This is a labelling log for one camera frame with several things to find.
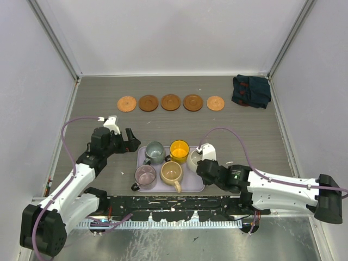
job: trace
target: tray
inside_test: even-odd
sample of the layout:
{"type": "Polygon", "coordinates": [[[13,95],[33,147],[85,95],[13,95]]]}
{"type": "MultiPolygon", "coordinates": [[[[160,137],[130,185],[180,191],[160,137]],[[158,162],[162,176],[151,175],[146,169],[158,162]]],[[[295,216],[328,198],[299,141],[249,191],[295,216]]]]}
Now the tray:
{"type": "MultiPolygon", "coordinates": [[[[190,146],[190,152],[193,151],[197,146],[190,146]]],[[[140,167],[142,163],[145,160],[145,148],[146,147],[141,147],[138,150],[138,161],[136,163],[136,168],[140,167]]],[[[164,146],[166,155],[169,155],[169,146],[164,146]]],[[[139,192],[144,192],[144,193],[151,193],[151,192],[170,192],[170,193],[177,193],[175,188],[173,186],[169,186],[165,184],[160,177],[160,171],[161,167],[163,166],[165,162],[159,165],[152,165],[153,168],[156,170],[156,176],[157,176],[157,184],[154,186],[152,189],[148,190],[142,190],[139,189],[139,192]]],[[[181,168],[183,169],[183,180],[180,182],[181,185],[181,192],[201,192],[204,189],[204,184],[203,180],[200,176],[198,176],[196,173],[191,171],[187,164],[184,163],[181,165],[181,168]]]]}

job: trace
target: dark cloth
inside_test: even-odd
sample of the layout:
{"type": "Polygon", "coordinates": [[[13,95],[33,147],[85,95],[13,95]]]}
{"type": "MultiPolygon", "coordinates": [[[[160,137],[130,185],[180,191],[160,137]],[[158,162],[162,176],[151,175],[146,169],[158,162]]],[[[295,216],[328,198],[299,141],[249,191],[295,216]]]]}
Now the dark cloth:
{"type": "Polygon", "coordinates": [[[233,87],[232,102],[238,105],[266,109],[271,101],[271,87],[266,78],[237,75],[233,87]]]}

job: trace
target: white bracket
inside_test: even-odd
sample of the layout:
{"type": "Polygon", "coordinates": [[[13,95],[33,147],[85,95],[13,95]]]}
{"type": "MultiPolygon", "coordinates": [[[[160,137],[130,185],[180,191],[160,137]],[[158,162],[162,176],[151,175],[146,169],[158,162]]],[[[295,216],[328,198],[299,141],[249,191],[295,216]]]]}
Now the white bracket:
{"type": "Polygon", "coordinates": [[[212,144],[205,143],[201,146],[201,148],[196,148],[196,151],[199,154],[202,154],[202,160],[210,159],[216,160],[216,150],[212,144]]]}
{"type": "Polygon", "coordinates": [[[117,126],[118,118],[116,115],[109,116],[106,122],[104,123],[104,127],[108,128],[110,131],[114,131],[115,134],[121,134],[119,127],[117,126]]]}

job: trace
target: gray tabletop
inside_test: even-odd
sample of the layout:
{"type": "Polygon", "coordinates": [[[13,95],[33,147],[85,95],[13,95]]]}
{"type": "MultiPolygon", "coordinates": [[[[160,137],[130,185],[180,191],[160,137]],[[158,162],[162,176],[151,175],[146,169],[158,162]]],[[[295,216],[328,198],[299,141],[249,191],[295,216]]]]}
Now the gray tabletop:
{"type": "MultiPolygon", "coordinates": [[[[151,141],[169,145],[182,139],[189,145],[198,145],[203,135],[215,127],[231,127],[243,138],[253,164],[266,172],[291,176],[283,140],[275,117],[272,102],[267,109],[242,107],[231,101],[233,77],[84,77],[77,91],[71,117],[109,116],[119,117],[119,127],[132,128],[134,135],[146,146],[151,141]],[[176,94],[181,100],[188,94],[198,94],[204,100],[200,111],[187,111],[182,105],[176,111],[166,111],[159,106],[151,113],[136,107],[129,113],[117,109],[117,101],[122,96],[134,96],[138,101],[143,95],[157,96],[158,100],[166,94],[176,94]],[[222,111],[211,111],[206,106],[212,95],[225,100],[222,111]]],[[[91,134],[101,123],[82,120],[70,124],[66,132],[67,144],[77,158],[86,149],[91,134]]],[[[217,130],[208,139],[216,148],[220,165],[247,165],[239,141],[229,132],[217,130]]],[[[91,187],[106,190],[109,195],[132,195],[136,169],[136,153],[116,154],[108,159],[108,165],[90,184],[91,187]]],[[[61,151],[54,175],[52,189],[71,171],[71,163],[65,151],[61,151]]],[[[214,185],[206,187],[199,194],[223,195],[226,192],[214,185]]]]}

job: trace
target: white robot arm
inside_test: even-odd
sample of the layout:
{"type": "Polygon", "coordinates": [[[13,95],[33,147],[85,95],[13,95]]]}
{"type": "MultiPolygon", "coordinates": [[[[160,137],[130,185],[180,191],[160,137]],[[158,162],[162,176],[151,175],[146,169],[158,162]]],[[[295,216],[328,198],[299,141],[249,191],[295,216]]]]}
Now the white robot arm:
{"type": "Polygon", "coordinates": [[[197,152],[206,154],[198,162],[197,174],[205,185],[215,184],[224,191],[240,193],[240,207],[246,213],[255,210],[286,209],[312,213],[318,220],[328,223],[342,223],[342,199],[340,191],[315,187],[338,188],[331,176],[321,174],[319,178],[294,178],[270,174],[257,170],[263,178],[248,166],[219,166],[215,149],[211,144],[202,145],[197,152]]]}
{"type": "Polygon", "coordinates": [[[56,256],[61,251],[67,236],[81,220],[93,212],[104,212],[108,208],[106,191],[88,188],[83,192],[83,189],[104,169],[108,157],[117,153],[135,152],[140,146],[140,141],[130,128],[126,129],[128,141],[123,140],[116,116],[107,119],[99,117],[98,121],[104,122],[103,127],[94,129],[87,150],[76,161],[76,172],[71,171],[38,206],[29,204],[24,209],[21,246],[33,249],[33,227],[45,206],[46,210],[37,227],[35,240],[39,252],[49,256],[56,256]]]}

